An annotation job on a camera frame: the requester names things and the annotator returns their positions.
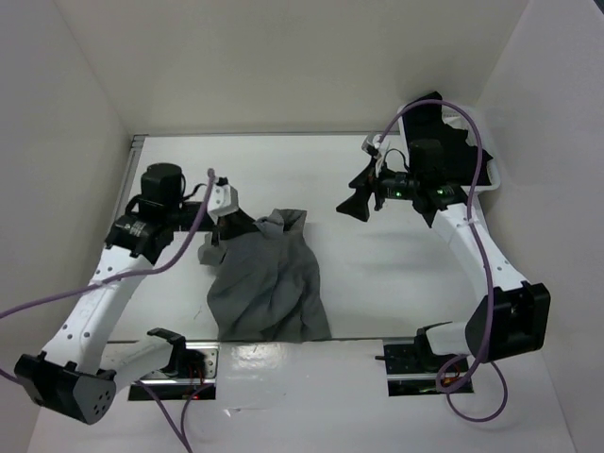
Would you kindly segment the grey pleated skirt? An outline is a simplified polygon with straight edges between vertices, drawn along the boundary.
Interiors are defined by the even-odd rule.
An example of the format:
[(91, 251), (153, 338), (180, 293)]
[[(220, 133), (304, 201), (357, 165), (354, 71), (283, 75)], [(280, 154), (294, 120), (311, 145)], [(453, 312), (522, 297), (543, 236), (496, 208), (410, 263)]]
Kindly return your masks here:
[(221, 342), (304, 343), (331, 339), (318, 260), (308, 246), (305, 210), (275, 209), (259, 232), (197, 251), (214, 280), (207, 305)]

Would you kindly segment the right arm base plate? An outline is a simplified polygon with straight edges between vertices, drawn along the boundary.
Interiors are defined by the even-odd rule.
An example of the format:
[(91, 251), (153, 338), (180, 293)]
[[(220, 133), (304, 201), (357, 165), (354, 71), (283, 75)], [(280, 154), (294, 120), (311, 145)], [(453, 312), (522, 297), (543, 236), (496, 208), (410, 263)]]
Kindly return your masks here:
[(420, 359), (413, 342), (384, 342), (383, 351), (375, 356), (384, 364), (388, 394), (394, 396), (433, 395), (436, 374), (453, 356), (433, 356)]

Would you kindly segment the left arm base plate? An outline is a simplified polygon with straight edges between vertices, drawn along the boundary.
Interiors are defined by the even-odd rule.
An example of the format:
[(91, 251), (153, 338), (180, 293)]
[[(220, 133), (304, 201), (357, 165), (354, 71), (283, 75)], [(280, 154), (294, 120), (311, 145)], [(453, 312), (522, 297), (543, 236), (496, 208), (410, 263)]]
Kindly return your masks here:
[(188, 342), (190, 357), (176, 374), (154, 371), (141, 378), (161, 401), (214, 400), (220, 346), (217, 342)]

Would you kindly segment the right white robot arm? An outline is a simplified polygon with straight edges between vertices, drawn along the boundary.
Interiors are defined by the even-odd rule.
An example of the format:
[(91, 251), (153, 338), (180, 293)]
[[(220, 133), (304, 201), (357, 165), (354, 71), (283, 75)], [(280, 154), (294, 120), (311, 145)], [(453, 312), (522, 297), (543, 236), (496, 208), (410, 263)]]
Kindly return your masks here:
[(550, 293), (544, 284), (529, 282), (503, 255), (478, 218), (468, 192), (448, 175), (441, 144), (413, 142), (404, 171), (387, 167), (378, 138), (367, 137), (362, 149), (369, 163), (349, 182), (353, 194), (336, 211), (366, 222), (370, 202), (380, 210), (388, 199), (411, 201), (427, 226), (448, 245), (477, 300), (468, 321), (419, 329), (424, 341), (412, 350), (416, 365), (433, 371), (446, 356), (492, 362), (541, 349)]

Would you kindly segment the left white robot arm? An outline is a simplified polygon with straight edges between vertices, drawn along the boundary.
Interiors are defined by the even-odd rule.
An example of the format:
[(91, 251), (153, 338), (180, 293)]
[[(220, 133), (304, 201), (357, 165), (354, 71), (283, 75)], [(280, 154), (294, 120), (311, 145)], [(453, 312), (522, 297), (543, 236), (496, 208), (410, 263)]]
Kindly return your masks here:
[(148, 330), (120, 354), (105, 352), (139, 285), (173, 267), (195, 233), (216, 235), (228, 216), (253, 222), (241, 210), (238, 191), (227, 178), (209, 170), (202, 186), (203, 198), (195, 202), (185, 192), (180, 166), (147, 167), (140, 193), (109, 229), (89, 285), (65, 293), (78, 300), (59, 331), (39, 354), (24, 354), (15, 364), (15, 379), (34, 403), (94, 425), (123, 388), (150, 373), (203, 376), (205, 355), (190, 349), (183, 335), (161, 327)]

